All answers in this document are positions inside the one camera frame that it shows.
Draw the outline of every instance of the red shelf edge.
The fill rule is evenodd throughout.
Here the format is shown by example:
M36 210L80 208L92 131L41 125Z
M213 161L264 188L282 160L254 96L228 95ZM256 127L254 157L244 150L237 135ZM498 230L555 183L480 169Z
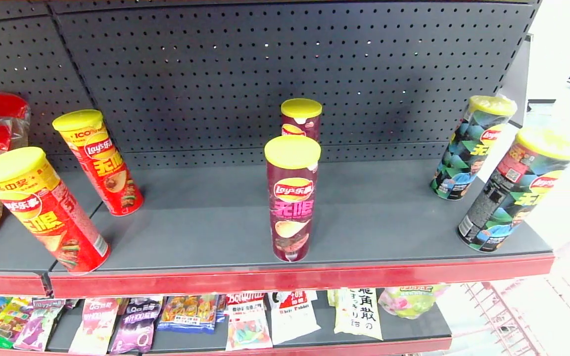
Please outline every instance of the red shelf edge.
M172 354L144 354L144 356L221 356L221 355L261 355L261 356L317 356L323 352L331 352L331 356L378 356L401 355L412 352L429 352L450 349L452 337L408 340L404 342L375 342L349 345L323 345L309 347L277 347L276 349L182 352Z
M0 295L10 297L45 297L48 295L38 274L0 275Z
M258 270L204 269L172 272L73 276L50 273L56 298L90 298L152 294L208 294L295 289L370 288L438 283L495 281L549 273L553 253L509 259L465 259L453 263L431 261L393 266L267 268Z

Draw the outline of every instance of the purple snack bag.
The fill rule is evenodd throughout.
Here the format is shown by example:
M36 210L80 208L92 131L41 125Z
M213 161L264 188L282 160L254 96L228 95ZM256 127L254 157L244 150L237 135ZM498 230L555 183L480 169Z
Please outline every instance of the purple snack bag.
M131 350L145 353L151 350L153 323L160 315L163 296L131 298L120 325L110 354L122 354Z

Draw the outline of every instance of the potato chip image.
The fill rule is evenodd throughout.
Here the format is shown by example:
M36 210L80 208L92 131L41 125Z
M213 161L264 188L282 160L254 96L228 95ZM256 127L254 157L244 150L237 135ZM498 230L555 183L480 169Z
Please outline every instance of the potato chip image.
M283 124L283 127L281 128L281 135L300 135L300 136L306 136L305 131L299 129L297 126L294 126L292 124Z
M127 171L112 174L104 179L104 186L110 192L120 192L127 184Z
M280 237L288 239L303 230L307 223L309 223L309 220L302 223L299 221L276 221L274 228Z

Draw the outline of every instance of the red chip canister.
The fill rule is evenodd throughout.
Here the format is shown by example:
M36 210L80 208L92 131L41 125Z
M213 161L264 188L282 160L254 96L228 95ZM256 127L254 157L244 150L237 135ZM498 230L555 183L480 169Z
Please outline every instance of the red chip canister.
M0 200L72 274L98 268L109 246L38 147L0 155Z
M100 111L74 111L57 117L52 126L72 149L111 214L126 216L142 206L144 198L109 137Z
M279 136L265 145L274 254L300 261L309 250L321 147L309 137Z
M281 104L282 135L307 136L318 141L321 130L323 106L314 100L296 98Z

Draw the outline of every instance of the lower shelf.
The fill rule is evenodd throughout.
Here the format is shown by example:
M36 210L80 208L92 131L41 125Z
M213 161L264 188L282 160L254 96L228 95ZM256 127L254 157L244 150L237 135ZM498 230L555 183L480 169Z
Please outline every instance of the lower shelf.
M215 334L156 331L152 349L148 355L283 355L295 352L297 356L316 356L329 351L332 356L379 356L447 350L452 342L450 327L448 327L437 306L434 306L417 320L399 318L380 309L380 324L384 338L384 341L380 342L366 336L334 334L335 309L329 306L326 292L319 291L318 300L314 301L313 305L316 320L321 329L276 345L274 349L223 352L226 348L228 325L220 323L215 328ZM81 310L82 307L79 306L63 315L52 334L47 346L48 352L45 354L50 356L66 354L73 336L81 324ZM269 312L267 317L271 325ZM36 354L39 353L0 349L0 356Z

